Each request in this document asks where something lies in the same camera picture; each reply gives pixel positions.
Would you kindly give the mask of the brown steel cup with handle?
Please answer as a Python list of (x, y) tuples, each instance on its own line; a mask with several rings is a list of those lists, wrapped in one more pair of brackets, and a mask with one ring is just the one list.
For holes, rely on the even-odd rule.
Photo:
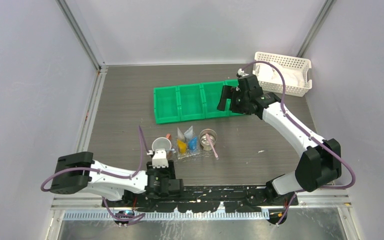
[(167, 133), (165, 136), (156, 138), (151, 145), (151, 149), (156, 152), (157, 150), (165, 150), (168, 155), (172, 155), (176, 152), (172, 141), (172, 135)]

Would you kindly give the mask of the yellow toothpaste tube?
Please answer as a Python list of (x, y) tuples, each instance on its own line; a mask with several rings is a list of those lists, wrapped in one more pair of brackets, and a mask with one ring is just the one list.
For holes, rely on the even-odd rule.
[(188, 152), (188, 145), (180, 139), (177, 139), (176, 142), (178, 147), (178, 153), (180, 155), (185, 155)]

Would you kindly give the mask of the clear acrylic toothbrush holder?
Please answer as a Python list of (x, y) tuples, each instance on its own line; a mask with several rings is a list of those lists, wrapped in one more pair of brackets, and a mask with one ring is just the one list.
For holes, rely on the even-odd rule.
[(187, 153), (185, 155), (180, 155), (178, 153), (178, 144), (177, 144), (177, 137), (174, 139), (174, 141), (172, 142), (173, 143), (173, 146), (176, 150), (176, 152), (174, 153), (174, 155), (176, 156), (176, 158), (178, 160), (182, 160), (182, 159), (186, 159), (186, 158), (194, 158), (195, 156), (199, 155), (201, 153), (201, 145), (199, 143), (199, 140), (198, 140), (198, 148), (199, 148), (199, 152), (198, 153), (190, 153), (189, 149), (187, 150)]

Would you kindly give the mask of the white toothpaste tube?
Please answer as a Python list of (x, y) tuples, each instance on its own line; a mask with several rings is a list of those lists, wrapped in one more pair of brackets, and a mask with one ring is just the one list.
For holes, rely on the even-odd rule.
[(184, 138), (188, 142), (194, 138), (194, 128), (191, 125), (184, 133)]
[(177, 139), (179, 141), (184, 142), (184, 143), (186, 142), (185, 135), (184, 135), (184, 133), (179, 128), (177, 128)]

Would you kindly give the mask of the blue toothpaste tube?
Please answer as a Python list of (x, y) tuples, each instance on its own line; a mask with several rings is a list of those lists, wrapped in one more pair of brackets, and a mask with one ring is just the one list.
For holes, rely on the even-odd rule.
[(196, 154), (199, 152), (198, 137), (193, 137), (187, 144), (190, 153)]

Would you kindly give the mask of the clear oval acrylic tray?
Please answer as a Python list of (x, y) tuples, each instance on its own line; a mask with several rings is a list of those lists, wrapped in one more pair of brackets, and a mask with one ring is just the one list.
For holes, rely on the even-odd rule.
[(148, 153), (151, 156), (151, 165), (154, 169), (168, 168), (169, 160), (173, 158), (177, 160), (196, 158), (203, 151), (212, 151), (218, 158), (215, 151), (216, 140), (217, 137), (209, 133), (203, 135), (181, 133), (175, 140), (171, 140), (167, 136), (158, 137), (152, 142), (151, 150)]

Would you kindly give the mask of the pink toothbrush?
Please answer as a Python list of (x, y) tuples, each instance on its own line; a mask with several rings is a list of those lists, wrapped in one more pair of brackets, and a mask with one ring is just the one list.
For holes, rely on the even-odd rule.
[(212, 152), (214, 154), (215, 159), (218, 160), (219, 159), (219, 155), (218, 155), (218, 153), (215, 150), (214, 142), (213, 142), (211, 136), (208, 133), (206, 133), (205, 136), (206, 136), (206, 139), (207, 139), (207, 142), (208, 142), (209, 146), (211, 147), (211, 150), (212, 150)]

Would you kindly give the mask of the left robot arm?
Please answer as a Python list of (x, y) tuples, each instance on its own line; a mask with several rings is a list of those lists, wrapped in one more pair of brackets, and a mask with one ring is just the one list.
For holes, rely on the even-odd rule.
[(164, 149), (150, 151), (151, 161), (146, 170), (127, 170), (103, 164), (93, 159), (91, 152), (61, 156), (55, 173), (41, 185), (41, 190), (59, 195), (90, 193), (128, 207), (133, 194), (144, 194), (149, 199), (178, 197), (184, 190), (182, 179), (177, 179), (174, 162), (167, 159)]

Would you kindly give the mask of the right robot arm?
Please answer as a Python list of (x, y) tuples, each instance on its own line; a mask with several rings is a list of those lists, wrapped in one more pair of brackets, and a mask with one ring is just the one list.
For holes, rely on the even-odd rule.
[(235, 114), (256, 115), (275, 128), (295, 149), (300, 160), (295, 171), (266, 183), (265, 198), (279, 205), (286, 194), (296, 191), (312, 192), (342, 175), (337, 159), (341, 146), (335, 139), (325, 140), (293, 116), (273, 92), (265, 93), (255, 75), (240, 77), (237, 86), (224, 85), (217, 110)]

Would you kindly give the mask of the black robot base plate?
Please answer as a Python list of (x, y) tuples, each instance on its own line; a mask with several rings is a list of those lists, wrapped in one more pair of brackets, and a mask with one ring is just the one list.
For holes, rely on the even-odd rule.
[(263, 207), (274, 207), (269, 211), (268, 221), (283, 224), (288, 215), (286, 210), (297, 206), (298, 200), (293, 192), (275, 196), (264, 185), (194, 185), (160, 198), (126, 191), (121, 200), (106, 200), (102, 204), (147, 214), (214, 214), (218, 209), (224, 209), (226, 214), (232, 216), (261, 213)]

